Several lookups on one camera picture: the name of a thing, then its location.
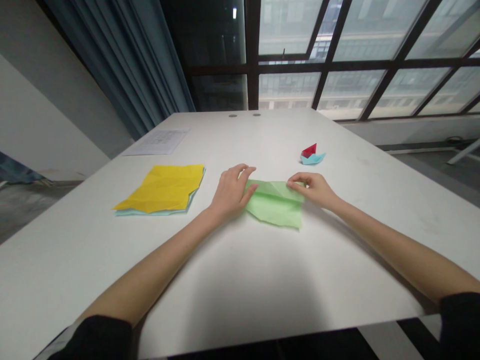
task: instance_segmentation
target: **black sleeve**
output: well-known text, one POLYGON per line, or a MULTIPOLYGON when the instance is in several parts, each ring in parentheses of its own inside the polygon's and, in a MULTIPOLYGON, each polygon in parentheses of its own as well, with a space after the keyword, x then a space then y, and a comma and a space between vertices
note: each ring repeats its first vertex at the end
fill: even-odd
POLYGON ((440 345, 445 358, 480 359, 480 293, 443 298, 440 315, 440 345))
POLYGON ((91 316, 66 328, 35 360, 126 360, 132 326, 107 316, 91 316))

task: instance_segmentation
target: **window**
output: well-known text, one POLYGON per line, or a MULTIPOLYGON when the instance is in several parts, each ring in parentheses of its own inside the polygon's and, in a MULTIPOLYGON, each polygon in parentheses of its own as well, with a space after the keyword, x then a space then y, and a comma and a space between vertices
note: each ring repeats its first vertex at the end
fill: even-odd
POLYGON ((246 75, 193 76, 196 110, 248 110, 246 75))
POLYGON ((161 0, 198 111, 480 112, 478 0, 161 0))
POLYGON ((383 70, 330 72, 317 111, 333 120, 356 119, 382 78, 383 70))
POLYGON ((244 2, 228 2, 228 11, 221 1, 161 2, 176 51, 187 66, 245 64, 244 2))
POLYGON ((457 113, 480 93, 480 67, 462 67, 420 112, 421 115, 457 113), (447 100, 438 103, 439 98, 447 100))
POLYGON ((258 101, 273 101, 274 109, 280 109, 277 103, 281 100, 286 101, 287 108, 311 107, 319 78, 319 72, 261 74, 258 79, 258 101))
POLYGON ((319 0, 262 0, 258 53, 305 54, 321 4, 319 0))
POLYGON ((471 108, 470 113, 480 113, 480 102, 471 108))
POLYGON ((480 35, 477 0, 442 0, 408 59, 462 56, 480 35))
POLYGON ((448 70, 445 67, 398 70, 371 112, 370 118, 411 115, 425 96, 442 80, 448 70), (381 105, 388 99, 397 99, 398 97, 408 98, 408 104, 405 105, 404 103, 402 107, 397 107, 399 101, 396 104, 381 105))
POLYGON ((334 61, 393 59, 424 0, 353 0, 334 61))

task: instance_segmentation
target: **light blue origami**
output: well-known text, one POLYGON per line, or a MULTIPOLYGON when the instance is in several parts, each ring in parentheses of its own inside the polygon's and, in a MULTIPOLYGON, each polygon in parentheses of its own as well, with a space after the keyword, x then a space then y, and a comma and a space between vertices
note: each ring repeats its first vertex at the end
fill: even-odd
POLYGON ((318 164, 321 163, 322 160, 324 159, 325 155, 327 155, 326 152, 323 154, 317 155, 317 154, 312 154, 310 157, 305 157, 305 156, 300 156, 301 157, 301 163, 303 165, 313 165, 313 164, 318 164))
POLYGON ((155 211, 155 212, 143 212, 143 211, 138 211, 136 209, 125 209, 125 210, 116 210, 115 211, 115 216, 130 216, 130 215, 141 215, 141 216, 168 216, 176 213, 186 213, 189 210, 190 204, 192 203, 192 200, 195 196, 195 193, 197 192, 198 189, 194 190, 191 192, 190 195, 188 195, 188 204, 186 205, 185 209, 182 210, 162 210, 162 211, 155 211))

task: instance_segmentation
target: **person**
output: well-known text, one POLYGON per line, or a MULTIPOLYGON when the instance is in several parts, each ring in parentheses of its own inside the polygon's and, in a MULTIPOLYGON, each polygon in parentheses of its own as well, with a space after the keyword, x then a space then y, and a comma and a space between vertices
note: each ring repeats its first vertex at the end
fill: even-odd
MULTIPOLYGON (((257 188, 252 184, 245 190, 255 169, 239 164, 224 171, 209 207, 105 290, 35 359, 126 359, 132 329, 175 274, 209 234, 245 208, 257 188)), ((287 184, 340 217, 407 281, 439 305, 440 343, 446 358, 480 359, 480 281, 339 198, 322 175, 299 172, 287 184)))

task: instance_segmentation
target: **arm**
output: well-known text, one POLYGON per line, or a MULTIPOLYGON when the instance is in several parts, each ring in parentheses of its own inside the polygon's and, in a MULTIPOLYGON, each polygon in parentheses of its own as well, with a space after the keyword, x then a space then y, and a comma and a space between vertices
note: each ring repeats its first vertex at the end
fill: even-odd
POLYGON ((480 293, 480 281, 444 256, 340 199, 324 177, 299 172, 288 186, 346 222, 396 271, 436 304, 448 295, 480 293), (302 187, 295 182, 304 182, 302 187))
POLYGON ((202 241, 247 205, 258 187, 251 185, 244 193, 255 169, 239 164, 224 171, 211 205, 114 282, 78 320, 103 315, 135 326, 202 241))

